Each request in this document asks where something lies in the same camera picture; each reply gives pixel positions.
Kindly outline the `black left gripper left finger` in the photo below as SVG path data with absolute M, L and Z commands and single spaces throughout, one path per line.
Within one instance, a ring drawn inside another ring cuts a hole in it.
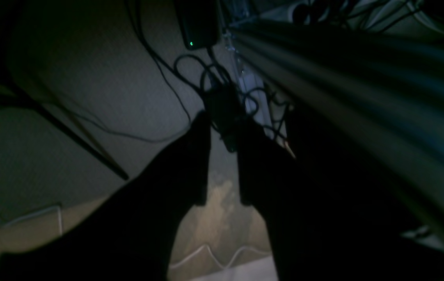
M 0 256 L 0 281 L 165 281 L 179 225 L 207 200 L 211 122 L 201 111 L 140 176 L 62 237 Z

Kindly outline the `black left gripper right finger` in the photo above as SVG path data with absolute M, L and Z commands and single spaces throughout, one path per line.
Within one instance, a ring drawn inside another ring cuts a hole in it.
M 280 281 L 444 281 L 444 251 L 389 185 L 306 114 L 286 117 L 292 152 L 238 125 L 240 197 L 263 217 Z

